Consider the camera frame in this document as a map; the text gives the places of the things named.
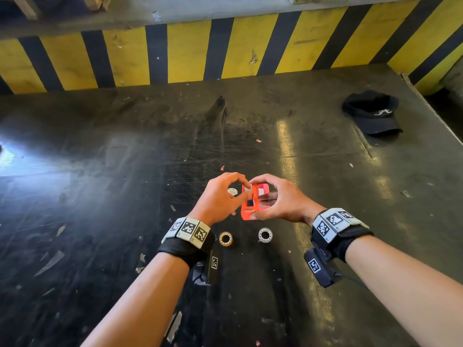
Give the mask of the wooden pallet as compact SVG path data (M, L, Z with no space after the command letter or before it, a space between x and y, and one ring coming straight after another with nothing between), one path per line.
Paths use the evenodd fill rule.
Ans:
M0 0L0 10L7 2L28 20L42 17L72 17L106 11L112 0Z

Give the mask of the person's left hand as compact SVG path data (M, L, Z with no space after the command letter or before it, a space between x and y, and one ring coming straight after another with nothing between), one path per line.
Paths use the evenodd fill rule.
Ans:
M204 192L187 217L194 218L211 227L215 223L225 220L229 215L235 215L236 213L227 211L227 189L234 182L240 182L248 189L252 187L243 174L237 172L223 173L207 183Z

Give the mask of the person's right forearm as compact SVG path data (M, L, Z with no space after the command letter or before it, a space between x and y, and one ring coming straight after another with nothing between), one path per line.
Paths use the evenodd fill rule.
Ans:
M421 347L463 347L463 285L371 235L346 263Z

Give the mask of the black wristband with marker tags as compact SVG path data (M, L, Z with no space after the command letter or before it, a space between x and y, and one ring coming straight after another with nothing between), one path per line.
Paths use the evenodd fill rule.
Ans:
M204 222L192 217L178 218L165 234L157 250L183 260L192 269L209 256L216 236Z
M362 221L342 208L321 211L312 222L311 242L324 262L345 262L348 247L354 240L374 233Z

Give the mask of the orange tape dispenser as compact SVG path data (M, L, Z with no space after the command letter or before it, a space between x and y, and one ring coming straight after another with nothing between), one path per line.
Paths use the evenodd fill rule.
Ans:
M248 200L241 206L241 218L244 221L251 220L251 214L259 210L268 209L270 206L264 205L259 201L259 196L269 193L269 185L257 184L252 185L250 189L242 186L243 192L250 192L251 195L248 197Z

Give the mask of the person's left forearm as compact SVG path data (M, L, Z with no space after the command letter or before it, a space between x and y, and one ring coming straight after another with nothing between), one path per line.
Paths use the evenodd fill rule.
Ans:
M181 258L158 253L81 347L159 347L188 273Z

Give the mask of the black baseball cap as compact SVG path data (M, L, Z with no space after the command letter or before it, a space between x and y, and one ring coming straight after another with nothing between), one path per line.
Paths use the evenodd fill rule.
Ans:
M403 132L395 116L399 103L394 96L367 90L350 94L341 108L364 134L398 134Z

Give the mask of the person's right hand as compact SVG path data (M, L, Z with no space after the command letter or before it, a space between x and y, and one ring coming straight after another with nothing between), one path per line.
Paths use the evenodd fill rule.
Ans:
M284 220L290 222L304 222L312 225L316 215L327 210L326 207L307 197L294 183L271 174L254 177L250 184L267 183L275 187L276 191L261 195L259 201L265 205L281 205L286 210Z

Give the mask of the yellow black striped barrier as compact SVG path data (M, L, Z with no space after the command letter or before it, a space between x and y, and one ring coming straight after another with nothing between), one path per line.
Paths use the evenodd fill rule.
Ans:
M0 95L387 64L423 95L463 57L463 0L91 29L0 40Z

